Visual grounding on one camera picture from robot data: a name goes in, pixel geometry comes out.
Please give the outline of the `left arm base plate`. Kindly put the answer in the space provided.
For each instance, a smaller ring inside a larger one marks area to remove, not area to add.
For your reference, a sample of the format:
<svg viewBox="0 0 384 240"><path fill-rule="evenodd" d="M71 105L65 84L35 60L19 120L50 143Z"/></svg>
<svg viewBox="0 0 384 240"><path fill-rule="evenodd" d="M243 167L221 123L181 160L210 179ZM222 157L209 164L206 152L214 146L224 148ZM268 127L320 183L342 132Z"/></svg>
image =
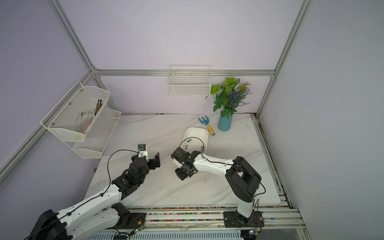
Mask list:
<svg viewBox="0 0 384 240"><path fill-rule="evenodd" d="M111 229L137 229L145 224L146 216L146 213L130 213L120 217Z"/></svg>

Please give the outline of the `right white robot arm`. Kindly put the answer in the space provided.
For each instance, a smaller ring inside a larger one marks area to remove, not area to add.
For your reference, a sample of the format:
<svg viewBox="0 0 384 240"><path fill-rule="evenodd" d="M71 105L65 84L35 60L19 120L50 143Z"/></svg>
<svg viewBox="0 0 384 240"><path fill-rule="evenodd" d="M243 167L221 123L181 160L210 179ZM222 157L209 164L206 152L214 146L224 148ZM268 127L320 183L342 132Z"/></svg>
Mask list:
<svg viewBox="0 0 384 240"><path fill-rule="evenodd" d="M198 172L224 177L240 200L237 213L245 219L252 216L254 199L257 190L262 186L262 177L246 159L240 156L234 160L218 159L199 151L189 153L181 147L171 154L171 159L179 164L175 173L182 181Z"/></svg>

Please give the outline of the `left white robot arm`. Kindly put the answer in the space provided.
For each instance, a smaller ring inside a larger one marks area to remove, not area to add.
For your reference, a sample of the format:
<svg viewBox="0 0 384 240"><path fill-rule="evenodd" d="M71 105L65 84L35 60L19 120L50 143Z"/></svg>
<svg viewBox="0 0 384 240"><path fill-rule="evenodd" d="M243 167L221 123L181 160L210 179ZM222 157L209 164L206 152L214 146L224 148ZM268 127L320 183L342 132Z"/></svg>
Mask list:
<svg viewBox="0 0 384 240"><path fill-rule="evenodd" d="M148 159L141 151L132 157L128 169L93 196L54 212L47 210L38 218L28 240L83 240L110 228L137 230L145 214L132 214L122 200L144 183L151 170L160 167L160 155Z"/></svg>

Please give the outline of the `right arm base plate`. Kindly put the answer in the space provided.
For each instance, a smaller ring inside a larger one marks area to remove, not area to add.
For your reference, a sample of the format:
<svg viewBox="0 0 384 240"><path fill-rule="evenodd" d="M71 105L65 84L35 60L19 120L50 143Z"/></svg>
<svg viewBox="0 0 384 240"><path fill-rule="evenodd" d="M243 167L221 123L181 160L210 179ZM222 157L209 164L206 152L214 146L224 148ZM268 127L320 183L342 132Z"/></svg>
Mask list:
<svg viewBox="0 0 384 240"><path fill-rule="evenodd" d="M224 224L226 228L262 228L265 226L262 212L252 211L246 218L237 211L223 212Z"/></svg>

